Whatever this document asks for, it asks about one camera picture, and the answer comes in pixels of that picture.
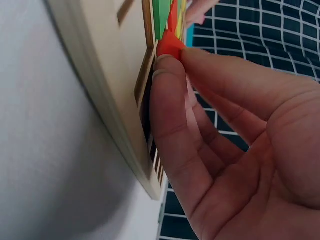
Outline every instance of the wooden frame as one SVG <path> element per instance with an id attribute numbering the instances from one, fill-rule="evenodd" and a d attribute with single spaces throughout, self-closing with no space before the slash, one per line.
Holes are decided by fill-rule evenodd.
<path id="1" fill-rule="evenodd" d="M 119 12 L 111 0 L 48 0 L 48 3 L 103 122 L 137 179 L 152 199 L 159 199 L 163 170 L 160 174 L 155 171 L 140 119 L 157 46 L 152 0 L 142 0 L 146 50 L 138 78 L 133 79 L 136 81 L 133 89 L 121 26 L 134 1 L 137 0 L 126 0 Z"/>

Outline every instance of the wooden board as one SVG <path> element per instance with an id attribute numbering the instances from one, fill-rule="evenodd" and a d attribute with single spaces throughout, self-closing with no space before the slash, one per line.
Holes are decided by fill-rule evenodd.
<path id="1" fill-rule="evenodd" d="M 120 26 L 114 1 L 48 0 L 48 3 L 68 54 L 103 122 L 144 189 L 151 198 L 159 199 L 159 174 L 154 169 L 146 143 L 133 87 L 137 78 L 133 77 L 135 68 L 130 63 L 135 54 L 142 61 L 142 54 L 134 54 L 133 47 L 126 49 L 123 38 L 127 33 L 121 29 L 130 26 L 126 23 L 130 15 L 138 20 L 137 24 L 144 25 L 146 21 L 141 18 L 145 15 L 139 7 L 133 8 L 133 12 L 130 8 Z M 138 43 L 141 51 L 145 48 L 142 62 L 148 51 L 146 35 L 143 37 L 144 41 Z"/>

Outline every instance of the finger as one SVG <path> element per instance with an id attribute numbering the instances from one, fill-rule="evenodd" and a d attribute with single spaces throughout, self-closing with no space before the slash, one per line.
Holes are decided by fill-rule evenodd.
<path id="1" fill-rule="evenodd" d="M 182 63 L 196 88 L 201 84 L 265 121 L 286 102 L 319 87 L 311 80 L 196 48 L 182 51 Z"/>
<path id="2" fill-rule="evenodd" d="M 218 2 L 219 0 L 194 0 L 186 11 L 186 22 L 195 23 L 199 16 L 203 16 L 209 9 L 211 9 Z"/>
<path id="3" fill-rule="evenodd" d="M 205 87 L 199 86 L 197 90 L 249 146 L 266 130 L 267 123 L 243 107 L 220 97 Z"/>
<path id="4" fill-rule="evenodd" d="M 192 106 L 189 101 L 189 93 L 187 90 L 187 82 L 186 82 L 186 72 L 184 66 L 181 62 L 177 61 L 171 56 L 163 56 L 158 58 L 154 66 L 155 70 L 163 70 L 176 75 L 182 83 L 182 88 L 184 91 L 185 97 L 185 113 L 187 119 L 187 126 L 190 131 L 190 135 L 193 139 L 195 148 L 198 151 L 198 155 L 201 158 L 202 162 L 206 166 L 208 172 L 212 177 L 215 177 L 218 172 L 225 168 L 224 163 L 221 159 L 210 149 L 210 147 L 204 142 L 196 118 L 195 114 L 192 110 Z"/>
<path id="5" fill-rule="evenodd" d="M 150 95 L 150 122 L 166 174 L 184 211 L 191 215 L 212 187 L 213 179 L 189 132 L 184 92 L 182 80 L 176 75 L 156 75 Z"/>
<path id="6" fill-rule="evenodd" d="M 203 141 L 225 165 L 236 163 L 243 156 L 244 152 L 229 139 L 219 134 L 205 110 L 199 104 L 189 81 L 187 82 L 187 86 L 189 91 L 189 102 Z"/>

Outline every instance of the white wall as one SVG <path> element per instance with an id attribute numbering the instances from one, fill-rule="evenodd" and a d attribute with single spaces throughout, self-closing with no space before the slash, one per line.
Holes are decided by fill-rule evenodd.
<path id="1" fill-rule="evenodd" d="M 150 200 L 41 0 L 0 0 L 0 239 L 155 240 Z"/>

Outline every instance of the fingernail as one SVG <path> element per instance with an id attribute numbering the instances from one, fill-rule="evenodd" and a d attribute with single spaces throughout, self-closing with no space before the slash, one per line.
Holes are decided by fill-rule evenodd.
<path id="1" fill-rule="evenodd" d="M 164 73 L 167 73 L 167 71 L 164 70 L 164 69 L 159 69 L 159 70 L 155 71 L 155 72 L 153 73 L 153 76 L 152 76 L 152 82 L 155 80 L 155 78 L 156 78 L 158 75 L 164 74 Z"/>
<path id="2" fill-rule="evenodd" d="M 169 55 L 169 54 L 163 54 L 161 56 L 158 56 L 153 64 L 153 70 L 156 69 L 156 65 L 158 64 L 158 62 L 161 60 L 161 59 L 165 59 L 165 58 L 173 58 L 173 56 Z"/>

